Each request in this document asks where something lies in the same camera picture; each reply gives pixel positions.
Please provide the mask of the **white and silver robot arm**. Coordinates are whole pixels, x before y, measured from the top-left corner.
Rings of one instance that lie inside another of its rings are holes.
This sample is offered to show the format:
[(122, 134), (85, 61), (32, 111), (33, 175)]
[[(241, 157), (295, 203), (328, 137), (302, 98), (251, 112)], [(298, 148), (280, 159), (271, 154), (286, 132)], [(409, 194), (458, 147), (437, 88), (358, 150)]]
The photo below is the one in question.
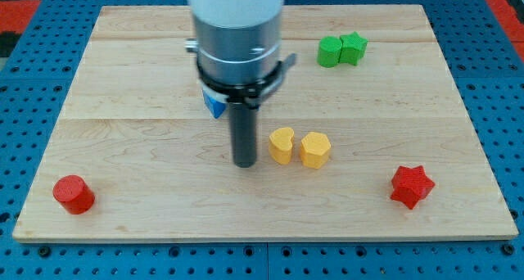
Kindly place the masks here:
[(296, 54), (280, 59), (284, 0), (188, 0), (204, 90), (219, 102), (256, 109), (281, 86)]

